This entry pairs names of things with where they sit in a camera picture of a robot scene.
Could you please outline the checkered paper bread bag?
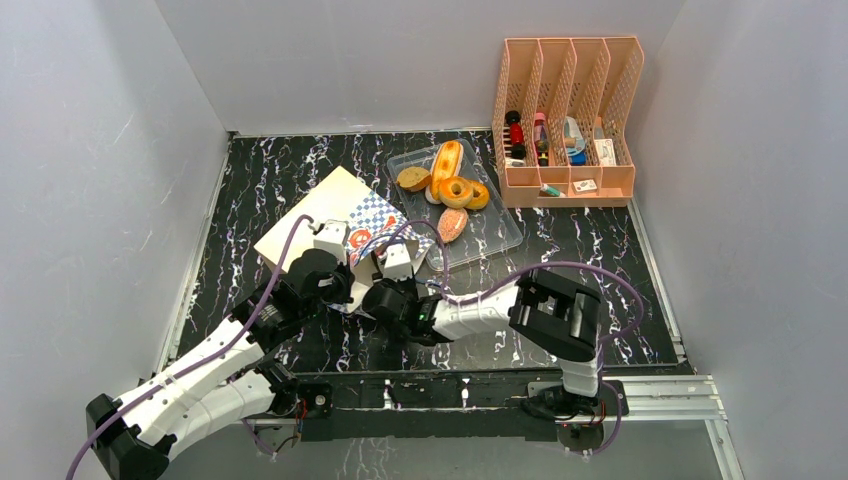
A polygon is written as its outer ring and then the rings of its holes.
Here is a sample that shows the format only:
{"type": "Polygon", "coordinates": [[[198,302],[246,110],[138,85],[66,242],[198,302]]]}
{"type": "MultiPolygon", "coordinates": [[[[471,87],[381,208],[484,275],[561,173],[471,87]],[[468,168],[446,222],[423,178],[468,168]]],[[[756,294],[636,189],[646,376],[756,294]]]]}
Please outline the checkered paper bread bag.
{"type": "Polygon", "coordinates": [[[279,263],[285,246],[283,271],[306,250],[319,248],[334,254],[352,270],[352,301],[331,307],[350,314],[359,309],[372,285],[372,275],[382,272],[372,253],[399,227],[396,238],[404,242],[389,248],[389,276],[409,279],[422,265],[436,241],[416,233],[406,216],[343,167],[337,167],[312,188],[255,244],[254,249],[271,268],[279,263]]]}

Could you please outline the small orange fake bread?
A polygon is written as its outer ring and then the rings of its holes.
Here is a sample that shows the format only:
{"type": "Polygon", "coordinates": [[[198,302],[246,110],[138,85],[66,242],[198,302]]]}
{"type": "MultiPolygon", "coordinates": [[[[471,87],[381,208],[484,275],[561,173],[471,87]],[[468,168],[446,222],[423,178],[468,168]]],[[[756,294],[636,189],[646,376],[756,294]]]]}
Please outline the small orange fake bread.
{"type": "Polygon", "coordinates": [[[455,241],[464,231],[469,214],[464,208],[446,208],[437,224],[437,231],[445,244],[455,241]]]}

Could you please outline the clear plastic tray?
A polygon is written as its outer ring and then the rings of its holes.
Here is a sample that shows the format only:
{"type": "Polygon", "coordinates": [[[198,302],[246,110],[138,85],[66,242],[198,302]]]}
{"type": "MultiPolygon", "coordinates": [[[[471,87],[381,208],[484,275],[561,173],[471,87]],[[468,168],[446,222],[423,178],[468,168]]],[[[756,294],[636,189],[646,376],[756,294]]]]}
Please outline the clear plastic tray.
{"type": "MultiPolygon", "coordinates": [[[[523,233],[513,220],[494,182],[483,168],[477,152],[469,141],[458,139],[463,147],[463,157],[458,171],[459,176],[479,181],[490,193],[490,200],[485,208],[469,212],[468,223],[458,238],[446,243],[449,268],[474,263],[481,258],[495,256],[501,252],[517,247],[523,240],[523,233]]],[[[408,167],[429,168],[437,157],[441,145],[434,145],[412,152],[396,155],[386,162],[386,171],[392,182],[408,167]]],[[[426,220],[434,226],[444,210],[441,205],[429,203],[422,192],[412,193],[395,185],[397,198],[403,205],[403,212],[409,220],[426,220]]],[[[438,246],[434,246],[426,254],[427,264],[435,271],[443,271],[443,260],[438,246]]]]}

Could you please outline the brown round fake bread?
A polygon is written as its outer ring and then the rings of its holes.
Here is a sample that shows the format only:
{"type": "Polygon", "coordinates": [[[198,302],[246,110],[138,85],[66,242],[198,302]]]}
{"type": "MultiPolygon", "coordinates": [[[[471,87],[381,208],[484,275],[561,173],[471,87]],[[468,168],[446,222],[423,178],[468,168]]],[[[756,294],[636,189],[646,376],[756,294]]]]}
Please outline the brown round fake bread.
{"type": "Polygon", "coordinates": [[[419,192],[431,183],[431,173],[428,169],[410,166],[398,173],[396,184],[403,190],[419,192]]]}

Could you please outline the pale bagel fake bread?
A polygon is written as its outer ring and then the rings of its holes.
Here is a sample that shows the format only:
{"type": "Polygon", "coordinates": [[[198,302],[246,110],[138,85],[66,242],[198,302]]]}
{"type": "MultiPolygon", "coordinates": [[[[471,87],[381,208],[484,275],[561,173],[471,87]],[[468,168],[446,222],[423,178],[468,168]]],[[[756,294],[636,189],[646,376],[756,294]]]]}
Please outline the pale bagel fake bread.
{"type": "Polygon", "coordinates": [[[439,182],[437,193],[439,200],[448,208],[465,208],[474,198],[474,190],[470,181],[453,176],[439,182]]]}

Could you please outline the round yellow fake bun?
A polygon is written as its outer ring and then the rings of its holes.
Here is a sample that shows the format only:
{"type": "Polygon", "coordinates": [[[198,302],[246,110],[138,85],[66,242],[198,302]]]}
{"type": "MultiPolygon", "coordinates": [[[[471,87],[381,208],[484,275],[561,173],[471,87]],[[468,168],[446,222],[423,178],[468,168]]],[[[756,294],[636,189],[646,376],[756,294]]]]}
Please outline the round yellow fake bun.
{"type": "Polygon", "coordinates": [[[469,180],[468,184],[470,186],[471,198],[465,205],[465,208],[474,211],[484,209],[490,201],[489,189],[478,181],[469,180]]]}

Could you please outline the yellow fake bread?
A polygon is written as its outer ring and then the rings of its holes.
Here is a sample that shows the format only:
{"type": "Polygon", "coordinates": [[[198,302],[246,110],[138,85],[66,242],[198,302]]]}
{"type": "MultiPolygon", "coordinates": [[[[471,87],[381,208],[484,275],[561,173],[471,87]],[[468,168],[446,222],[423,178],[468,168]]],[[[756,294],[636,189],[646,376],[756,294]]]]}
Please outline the yellow fake bread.
{"type": "Polygon", "coordinates": [[[430,168],[430,184],[425,189],[425,198],[429,203],[441,203],[439,183],[458,174],[463,155],[464,147],[458,140],[445,142],[439,147],[430,168]]]}

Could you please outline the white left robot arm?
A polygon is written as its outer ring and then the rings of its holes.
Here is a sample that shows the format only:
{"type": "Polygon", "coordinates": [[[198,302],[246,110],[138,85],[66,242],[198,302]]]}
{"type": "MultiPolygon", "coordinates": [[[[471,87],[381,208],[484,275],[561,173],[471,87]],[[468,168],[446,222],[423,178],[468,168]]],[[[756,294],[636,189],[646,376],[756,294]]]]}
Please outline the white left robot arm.
{"type": "Polygon", "coordinates": [[[247,417],[331,414],[332,387],[297,378],[274,355],[350,297],[343,248],[311,248],[233,308],[199,345],[135,389],[86,407],[90,447],[112,479],[157,479],[188,447],[247,417]]]}

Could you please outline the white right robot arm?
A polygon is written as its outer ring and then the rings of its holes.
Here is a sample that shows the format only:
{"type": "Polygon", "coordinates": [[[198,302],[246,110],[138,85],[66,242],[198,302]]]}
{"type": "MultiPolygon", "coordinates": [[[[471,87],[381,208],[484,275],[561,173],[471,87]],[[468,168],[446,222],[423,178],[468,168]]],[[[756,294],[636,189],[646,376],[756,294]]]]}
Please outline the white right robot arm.
{"type": "Polygon", "coordinates": [[[537,418],[591,415],[601,405],[595,290],[551,271],[525,272],[491,291],[422,296],[411,280],[380,280],[361,310],[404,341],[424,346],[511,329],[556,358],[560,385],[545,387],[522,403],[537,418]]]}

